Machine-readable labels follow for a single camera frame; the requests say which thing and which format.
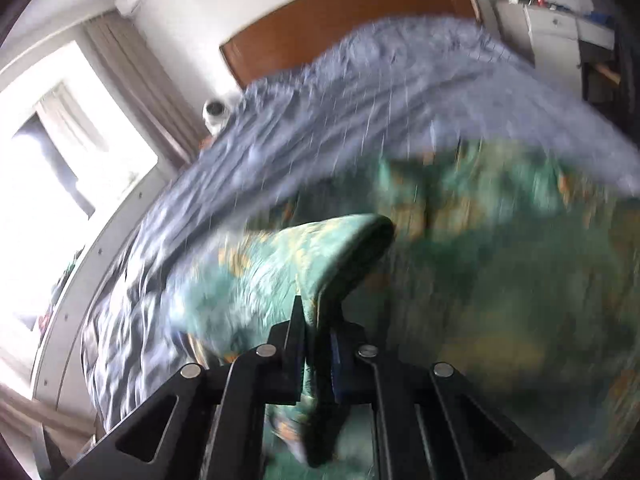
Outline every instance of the desk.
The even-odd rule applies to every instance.
[[[582,96],[582,62],[612,56],[613,30],[576,14],[507,0],[494,0],[494,9],[504,43],[533,62],[544,77],[578,97]]]

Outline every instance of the silver bolt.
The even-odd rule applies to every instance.
[[[257,353],[260,357],[271,357],[272,355],[275,355],[276,347],[273,345],[260,345],[255,350],[255,353]]]
[[[373,345],[362,345],[358,348],[360,357],[375,357],[378,355],[378,347]]]
[[[196,363],[189,363],[180,369],[180,375],[185,379],[194,379],[200,375],[201,368]]]
[[[433,367],[433,373],[438,377],[451,377],[453,375],[453,366],[449,363],[437,363]]]

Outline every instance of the wooden headboard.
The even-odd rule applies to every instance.
[[[418,14],[480,21],[476,0],[294,0],[238,32],[220,51],[245,88],[258,78],[312,61],[363,23]]]

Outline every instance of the blue-gray bed sheet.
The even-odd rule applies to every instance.
[[[622,195],[640,190],[634,145],[476,23],[367,24],[310,65],[252,83],[216,142],[162,193],[114,263],[82,340],[105,428],[194,360],[191,345],[167,330],[160,299],[172,267],[207,233],[242,227],[364,156],[409,158],[460,139],[517,140]]]

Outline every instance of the green blanket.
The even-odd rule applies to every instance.
[[[368,418],[326,400],[322,334],[340,306],[401,360],[451,362],[569,472],[598,478],[638,420],[639,246],[636,201],[544,153],[466,142],[361,160],[217,232],[162,300],[230,361],[302,295],[303,399],[268,410],[267,478],[372,474]]]

